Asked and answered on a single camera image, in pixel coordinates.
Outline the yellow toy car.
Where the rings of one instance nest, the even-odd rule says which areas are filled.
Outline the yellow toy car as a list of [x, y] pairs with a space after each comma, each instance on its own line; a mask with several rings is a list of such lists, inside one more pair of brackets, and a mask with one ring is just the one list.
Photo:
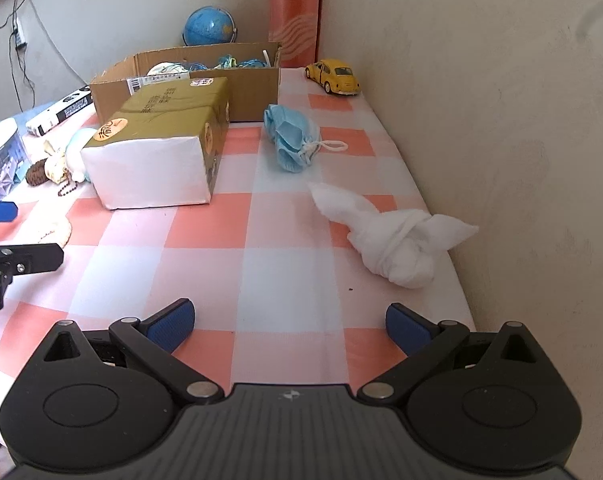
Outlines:
[[352, 68], [337, 58], [323, 58], [303, 70], [305, 77], [315, 81], [325, 93], [337, 96], [358, 96], [361, 86]]

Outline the blue desk globe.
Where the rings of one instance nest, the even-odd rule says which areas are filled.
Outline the blue desk globe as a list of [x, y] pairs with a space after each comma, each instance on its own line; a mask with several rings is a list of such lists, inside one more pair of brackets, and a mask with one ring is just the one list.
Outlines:
[[182, 29], [186, 46], [209, 46], [236, 41], [238, 29], [233, 16], [219, 6], [202, 6], [193, 11]]

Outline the blue embroidered sachet with tassel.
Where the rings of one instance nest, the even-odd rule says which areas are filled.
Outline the blue embroidered sachet with tassel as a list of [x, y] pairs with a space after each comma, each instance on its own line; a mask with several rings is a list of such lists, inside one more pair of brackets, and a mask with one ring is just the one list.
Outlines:
[[201, 62], [186, 64], [190, 72], [200, 72], [201, 70], [233, 70], [233, 68], [267, 68], [270, 67], [262, 58], [250, 58], [249, 60], [239, 61], [235, 56], [227, 54], [218, 58], [218, 62], [213, 66], [205, 65]]

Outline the blue white round toy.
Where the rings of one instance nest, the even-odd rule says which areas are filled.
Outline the blue white round toy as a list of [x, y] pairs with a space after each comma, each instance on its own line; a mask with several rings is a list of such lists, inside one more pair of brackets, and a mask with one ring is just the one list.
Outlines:
[[87, 176], [87, 168], [81, 156], [81, 150], [84, 147], [84, 141], [73, 141], [68, 144], [64, 154], [66, 169], [70, 173], [70, 177], [76, 183], [89, 181]]

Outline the gold tissue pack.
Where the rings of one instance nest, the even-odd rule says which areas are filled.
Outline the gold tissue pack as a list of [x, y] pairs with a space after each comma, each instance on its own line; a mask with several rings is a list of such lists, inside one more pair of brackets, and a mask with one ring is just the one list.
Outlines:
[[227, 78], [169, 80], [134, 93], [81, 156], [109, 210], [204, 205], [229, 125]]

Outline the black white pen box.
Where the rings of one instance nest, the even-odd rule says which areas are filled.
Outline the black white pen box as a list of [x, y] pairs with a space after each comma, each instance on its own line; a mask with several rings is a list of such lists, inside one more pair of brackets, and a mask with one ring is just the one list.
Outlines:
[[26, 131], [33, 136], [45, 136], [50, 130], [88, 107], [93, 102], [89, 86], [64, 96], [26, 122]]

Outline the cream drawstring pouch with tassel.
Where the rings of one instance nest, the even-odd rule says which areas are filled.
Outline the cream drawstring pouch with tassel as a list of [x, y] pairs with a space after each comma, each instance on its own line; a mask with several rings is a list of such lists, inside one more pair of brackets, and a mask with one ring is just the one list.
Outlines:
[[158, 75], [169, 75], [169, 74], [183, 74], [189, 73], [187, 67], [184, 67], [180, 63], [175, 62], [161, 62], [154, 65], [149, 71], [148, 76]]

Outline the checkered pink tablecloth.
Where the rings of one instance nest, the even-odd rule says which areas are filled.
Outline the checkered pink tablecloth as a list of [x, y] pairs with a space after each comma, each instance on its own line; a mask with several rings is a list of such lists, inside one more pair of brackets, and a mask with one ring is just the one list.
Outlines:
[[196, 308], [184, 363], [229, 388], [237, 382], [348, 384], [396, 364], [384, 315], [401, 302], [433, 321], [472, 323], [449, 258], [434, 281], [409, 290], [369, 272], [347, 229], [318, 211], [309, 184], [348, 188], [379, 210], [423, 206], [396, 145], [363, 96], [322, 92], [300, 70], [280, 75], [282, 104], [348, 144], [299, 174], [281, 170], [257, 124], [235, 124], [212, 201], [203, 206], [105, 209], [90, 184], [59, 196], [53, 184], [14, 188], [18, 215], [0, 245], [62, 237], [53, 273], [16, 278], [0, 310], [0, 404], [51, 326], [71, 318], [100, 330], [146, 318], [179, 298]]

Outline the orange patterned curtain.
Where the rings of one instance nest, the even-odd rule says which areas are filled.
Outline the orange patterned curtain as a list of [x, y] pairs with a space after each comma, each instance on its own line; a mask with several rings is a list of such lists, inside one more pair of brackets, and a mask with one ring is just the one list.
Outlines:
[[315, 61], [321, 0], [269, 0], [269, 40], [280, 44], [280, 66], [302, 67]]

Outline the clear jar white lid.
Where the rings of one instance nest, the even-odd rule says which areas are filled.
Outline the clear jar white lid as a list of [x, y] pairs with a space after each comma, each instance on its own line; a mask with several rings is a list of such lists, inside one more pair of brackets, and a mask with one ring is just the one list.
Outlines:
[[17, 122], [6, 118], [0, 122], [0, 198], [25, 179], [29, 166]]

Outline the blue face mask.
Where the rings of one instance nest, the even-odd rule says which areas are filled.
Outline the blue face mask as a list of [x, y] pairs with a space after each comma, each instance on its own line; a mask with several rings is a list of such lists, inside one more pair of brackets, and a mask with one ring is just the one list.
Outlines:
[[319, 126], [298, 110], [270, 104], [264, 111], [264, 127], [274, 144], [278, 165], [291, 174], [299, 174], [312, 165], [321, 150], [341, 153], [348, 144], [340, 140], [324, 140]]

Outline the white knotted cloth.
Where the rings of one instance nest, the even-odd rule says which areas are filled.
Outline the white knotted cloth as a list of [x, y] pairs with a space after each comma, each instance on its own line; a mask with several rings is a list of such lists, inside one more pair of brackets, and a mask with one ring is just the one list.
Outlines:
[[311, 183], [310, 193], [324, 217], [344, 224], [347, 238], [367, 270], [408, 289], [435, 278], [438, 260], [479, 231], [446, 214], [421, 209], [379, 211], [365, 197], [325, 183]]

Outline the brown hair scrunchie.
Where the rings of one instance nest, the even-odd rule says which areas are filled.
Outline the brown hair scrunchie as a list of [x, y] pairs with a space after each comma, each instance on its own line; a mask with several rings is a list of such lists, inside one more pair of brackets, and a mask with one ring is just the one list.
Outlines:
[[46, 183], [48, 180], [46, 160], [40, 159], [38, 162], [34, 162], [26, 171], [25, 180], [29, 186], [39, 186]]

